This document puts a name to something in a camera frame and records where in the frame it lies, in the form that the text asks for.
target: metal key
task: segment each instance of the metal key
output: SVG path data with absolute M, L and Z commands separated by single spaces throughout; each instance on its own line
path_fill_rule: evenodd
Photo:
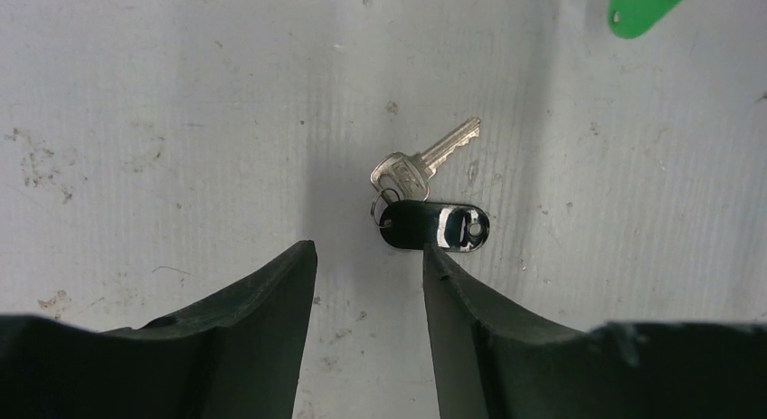
M 479 122 L 479 118 L 469 118 L 422 153 L 407 156 L 402 152 L 394 152 L 375 167 L 370 175 L 370 183 L 376 190 L 383 191 L 381 180 L 388 176 L 397 185 L 402 199 L 426 200 L 429 197 L 429 179 L 456 148 L 479 136 Z M 387 204 L 393 202 L 385 192 L 381 193 L 381 197 Z

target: metal ring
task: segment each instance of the metal ring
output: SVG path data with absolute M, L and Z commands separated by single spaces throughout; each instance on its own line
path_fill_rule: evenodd
M 373 223 L 376 226 L 378 226 L 379 229 L 385 229 L 387 227 L 391 227 L 390 225 L 382 226 L 380 223 L 378 223 L 377 220 L 375 220 L 375 208 L 378 206 L 378 201 L 381 200 L 381 198 L 384 196 L 384 193 L 386 193 L 387 191 L 394 192 L 394 194 L 397 196 L 397 202 L 402 200 L 402 198 L 400 197 L 400 194 L 397 193 L 397 190 L 393 188 L 382 188 L 381 190 L 378 191 L 378 194 L 376 194 L 375 198 L 373 199 L 373 204 L 370 205 L 370 216 L 373 217 Z

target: dirty surface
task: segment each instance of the dirty surface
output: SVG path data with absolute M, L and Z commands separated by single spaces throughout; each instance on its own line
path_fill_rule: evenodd
M 767 320 L 767 0 L 637 41 L 607 0 L 3 1 L 6 312 L 140 327 L 310 238 L 295 416 L 437 418 L 367 177 L 480 116 L 431 200 L 490 215 L 483 282 L 578 329 Z

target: black key tag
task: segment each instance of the black key tag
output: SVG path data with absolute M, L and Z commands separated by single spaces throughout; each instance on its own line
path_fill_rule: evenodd
M 473 205 L 401 200 L 379 220 L 381 236 L 398 249 L 423 250 L 437 244 L 446 252 L 473 252 L 488 240 L 490 220 Z

